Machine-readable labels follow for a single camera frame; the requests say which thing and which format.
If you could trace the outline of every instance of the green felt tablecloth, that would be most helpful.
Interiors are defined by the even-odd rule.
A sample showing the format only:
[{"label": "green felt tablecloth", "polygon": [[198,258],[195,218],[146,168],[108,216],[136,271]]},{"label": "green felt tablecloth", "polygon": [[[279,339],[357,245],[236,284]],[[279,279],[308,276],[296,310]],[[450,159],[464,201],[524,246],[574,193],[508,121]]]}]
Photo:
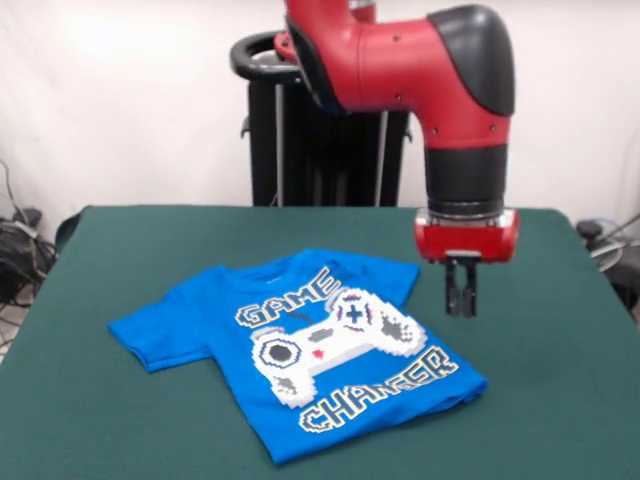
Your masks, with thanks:
[{"label": "green felt tablecloth", "polygon": [[108,322],[204,268],[322,247],[421,262],[413,209],[89,208],[0,365],[0,478],[637,479],[640,337],[567,219],[524,210],[479,316],[423,264],[408,310],[489,380],[470,405],[275,467],[212,360],[147,374]]}]

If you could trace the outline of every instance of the blue t-shirt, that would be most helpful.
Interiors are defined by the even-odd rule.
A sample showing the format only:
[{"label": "blue t-shirt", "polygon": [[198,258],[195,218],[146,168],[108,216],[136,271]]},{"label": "blue t-shirt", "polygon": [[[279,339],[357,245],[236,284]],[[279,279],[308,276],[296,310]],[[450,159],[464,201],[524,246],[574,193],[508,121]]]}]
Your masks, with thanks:
[{"label": "blue t-shirt", "polygon": [[282,464],[486,389],[403,311],[418,274],[417,265],[304,250],[208,269],[109,330],[148,372],[215,359]]}]

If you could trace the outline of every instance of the white backdrop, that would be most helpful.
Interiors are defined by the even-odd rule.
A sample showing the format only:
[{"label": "white backdrop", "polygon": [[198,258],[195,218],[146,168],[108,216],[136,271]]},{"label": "white backdrop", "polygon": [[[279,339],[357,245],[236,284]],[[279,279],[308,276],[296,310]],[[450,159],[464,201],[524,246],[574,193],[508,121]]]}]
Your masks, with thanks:
[{"label": "white backdrop", "polygon": [[[379,0],[381,20],[452,1]],[[572,219],[640,206],[640,4],[487,1],[512,36],[507,201]],[[43,231],[85,205],[249,205],[240,37],[281,28],[281,0],[3,0],[0,156]],[[419,128],[400,202],[425,202]]]}]

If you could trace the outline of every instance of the game controller graphic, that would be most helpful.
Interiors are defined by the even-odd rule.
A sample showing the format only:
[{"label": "game controller graphic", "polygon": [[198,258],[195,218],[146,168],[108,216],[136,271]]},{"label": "game controller graphic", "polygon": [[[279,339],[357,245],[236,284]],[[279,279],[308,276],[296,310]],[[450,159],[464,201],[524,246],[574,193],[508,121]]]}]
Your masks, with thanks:
[{"label": "game controller graphic", "polygon": [[325,303],[328,317],[288,334],[264,327],[251,335],[256,368],[284,405],[302,407],[317,391],[314,377],[372,349],[397,356],[415,355],[427,336],[413,318],[356,288],[337,290]]}]

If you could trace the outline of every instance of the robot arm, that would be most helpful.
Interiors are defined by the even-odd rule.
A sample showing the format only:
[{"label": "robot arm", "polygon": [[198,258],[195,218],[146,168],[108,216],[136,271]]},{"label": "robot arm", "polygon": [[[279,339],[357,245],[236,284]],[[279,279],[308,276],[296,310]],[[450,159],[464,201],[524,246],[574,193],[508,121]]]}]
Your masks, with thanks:
[{"label": "robot arm", "polygon": [[[358,22],[375,23],[376,21],[375,0],[349,0],[349,10],[353,18]],[[293,64],[298,62],[296,51],[291,45],[288,32],[276,35],[274,44],[276,51],[282,58]]]},{"label": "robot arm", "polygon": [[503,202],[515,103],[504,24],[478,5],[367,23],[348,0],[285,2],[298,64],[322,108],[408,110],[420,120],[428,207],[416,217],[416,242],[427,260],[447,265],[447,312],[475,315],[475,265],[510,260],[519,223]]}]

